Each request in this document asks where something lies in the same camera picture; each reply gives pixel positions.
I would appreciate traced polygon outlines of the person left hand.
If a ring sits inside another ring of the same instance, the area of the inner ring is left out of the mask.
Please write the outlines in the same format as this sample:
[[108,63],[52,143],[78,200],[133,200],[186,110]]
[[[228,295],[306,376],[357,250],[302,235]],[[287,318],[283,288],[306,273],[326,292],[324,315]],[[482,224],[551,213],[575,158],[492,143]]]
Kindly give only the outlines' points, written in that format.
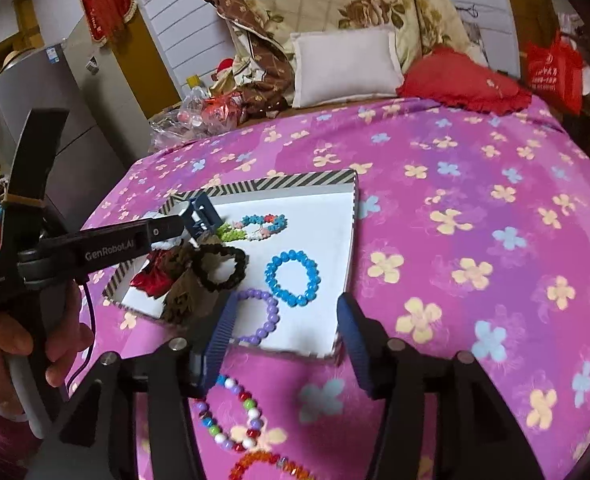
[[[91,328],[79,321],[82,295],[71,282],[66,286],[66,308],[58,326],[49,334],[45,352],[50,362],[45,378],[51,387],[60,387],[68,376],[76,356],[94,342]],[[20,416],[23,409],[12,386],[6,356],[29,356],[33,339],[7,313],[0,312],[0,411],[4,416]]]

